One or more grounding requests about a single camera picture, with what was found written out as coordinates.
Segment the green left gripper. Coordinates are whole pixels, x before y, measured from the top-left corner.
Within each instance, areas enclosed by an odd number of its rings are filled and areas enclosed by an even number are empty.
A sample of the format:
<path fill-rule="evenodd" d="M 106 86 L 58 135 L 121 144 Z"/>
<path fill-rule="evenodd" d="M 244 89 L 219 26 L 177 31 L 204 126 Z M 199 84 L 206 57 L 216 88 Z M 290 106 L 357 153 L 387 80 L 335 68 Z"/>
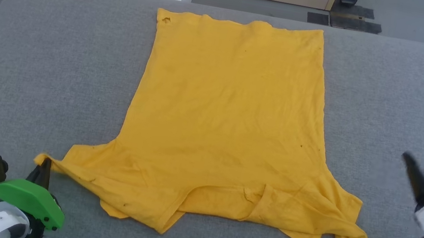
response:
<path fill-rule="evenodd" d="M 65 216 L 48 191 L 52 161 L 44 159 L 25 179 L 0 183 L 0 200 L 40 220 L 48 231 L 61 229 Z"/>

